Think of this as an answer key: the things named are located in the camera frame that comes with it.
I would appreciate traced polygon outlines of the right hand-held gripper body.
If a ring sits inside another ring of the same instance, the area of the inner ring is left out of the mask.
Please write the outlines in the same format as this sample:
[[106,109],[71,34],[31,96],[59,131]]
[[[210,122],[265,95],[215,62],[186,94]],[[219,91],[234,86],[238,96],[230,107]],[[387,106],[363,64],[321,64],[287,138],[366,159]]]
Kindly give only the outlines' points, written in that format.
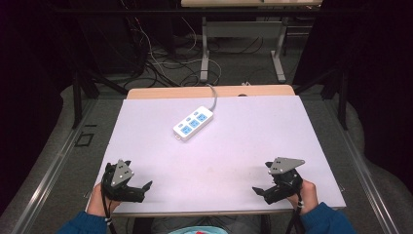
[[303,179],[296,168],[304,164],[304,160],[283,157],[277,157],[273,162],[266,162],[268,174],[273,177],[274,186],[277,187],[274,193],[283,193],[287,197],[298,194]]

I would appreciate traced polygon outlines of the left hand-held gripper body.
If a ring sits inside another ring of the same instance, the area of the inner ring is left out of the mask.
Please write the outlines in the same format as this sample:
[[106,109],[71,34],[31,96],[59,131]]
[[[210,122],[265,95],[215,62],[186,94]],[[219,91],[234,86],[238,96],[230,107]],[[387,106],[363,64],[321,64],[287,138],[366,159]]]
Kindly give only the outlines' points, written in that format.
[[117,164],[108,163],[102,176],[102,192],[105,197],[112,201],[134,202],[136,195],[128,182],[133,176],[129,167],[131,162],[119,160]]

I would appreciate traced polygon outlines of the person's right hand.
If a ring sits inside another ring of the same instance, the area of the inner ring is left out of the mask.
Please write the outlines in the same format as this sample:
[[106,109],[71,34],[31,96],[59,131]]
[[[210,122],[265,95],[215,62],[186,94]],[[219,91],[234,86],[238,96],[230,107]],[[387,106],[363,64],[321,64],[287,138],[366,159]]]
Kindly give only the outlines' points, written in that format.
[[300,189],[300,195],[301,197],[292,195],[287,198],[288,202],[292,205],[294,210],[297,210],[299,204],[303,203],[303,206],[300,210],[300,215],[305,215],[318,206],[319,200],[317,195],[317,188],[312,182],[306,179],[303,180]]

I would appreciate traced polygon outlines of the person's left hand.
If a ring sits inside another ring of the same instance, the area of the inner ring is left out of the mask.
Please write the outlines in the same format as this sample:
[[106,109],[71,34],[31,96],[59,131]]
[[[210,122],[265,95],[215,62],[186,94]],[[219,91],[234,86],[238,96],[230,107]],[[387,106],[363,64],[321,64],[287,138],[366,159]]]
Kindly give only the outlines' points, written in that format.
[[106,212],[111,214],[120,205],[119,201],[113,201],[108,198],[102,198],[101,184],[97,184],[91,194],[86,213],[89,215],[106,216]]

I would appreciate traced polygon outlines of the person's body clothing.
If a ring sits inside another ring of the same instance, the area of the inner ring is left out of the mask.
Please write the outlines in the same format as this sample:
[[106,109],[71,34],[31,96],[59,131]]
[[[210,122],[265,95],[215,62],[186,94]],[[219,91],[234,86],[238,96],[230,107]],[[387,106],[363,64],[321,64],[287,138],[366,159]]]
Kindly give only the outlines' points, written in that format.
[[132,234],[270,234],[266,214],[136,218]]

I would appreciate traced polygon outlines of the white power strip blue sockets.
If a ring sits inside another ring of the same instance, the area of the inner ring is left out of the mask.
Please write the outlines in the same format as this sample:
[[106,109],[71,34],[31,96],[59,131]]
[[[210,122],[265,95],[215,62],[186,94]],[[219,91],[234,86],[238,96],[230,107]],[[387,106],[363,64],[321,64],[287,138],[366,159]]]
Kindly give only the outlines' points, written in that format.
[[200,106],[172,128],[174,135],[177,139],[186,141],[202,130],[213,117],[212,111]]

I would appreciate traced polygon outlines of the black metal stand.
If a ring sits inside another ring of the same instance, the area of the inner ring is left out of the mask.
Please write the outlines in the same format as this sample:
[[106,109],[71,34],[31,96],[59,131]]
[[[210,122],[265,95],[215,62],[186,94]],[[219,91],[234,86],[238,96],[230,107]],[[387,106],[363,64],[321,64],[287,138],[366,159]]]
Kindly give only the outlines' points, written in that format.
[[72,126],[73,129],[76,129],[83,120],[82,95],[85,95],[87,98],[92,99],[96,99],[100,95],[96,83],[103,84],[104,86],[124,96],[129,92],[127,89],[115,84],[114,82],[104,77],[102,74],[89,69],[76,70],[72,75],[74,107],[74,122]]
[[347,126],[347,99],[348,99],[348,84],[349,84],[349,69],[332,67],[327,71],[323,72],[320,76],[317,76],[310,81],[306,82],[304,85],[300,85],[294,88],[296,95],[299,95],[315,84],[327,80],[327,85],[321,90],[322,99],[332,99],[335,94],[338,97],[338,107],[337,107],[337,120],[339,121],[341,127],[346,131]]

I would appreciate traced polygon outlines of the grey metal frame desk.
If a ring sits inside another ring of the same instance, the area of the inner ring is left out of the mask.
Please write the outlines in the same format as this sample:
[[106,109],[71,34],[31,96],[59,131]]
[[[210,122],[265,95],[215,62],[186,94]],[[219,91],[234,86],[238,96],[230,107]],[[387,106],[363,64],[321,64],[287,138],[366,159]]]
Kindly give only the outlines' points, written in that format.
[[[319,6],[323,0],[181,0],[185,8],[201,10],[310,10]],[[261,37],[275,39],[276,48],[271,52],[271,57],[279,82],[285,83],[280,54],[286,37],[288,17],[275,17],[265,20],[264,17],[248,15],[248,19],[236,19],[227,15],[225,19],[212,19],[202,17],[202,43],[203,57],[201,63],[200,81],[208,79],[209,48],[207,40],[223,37]]]

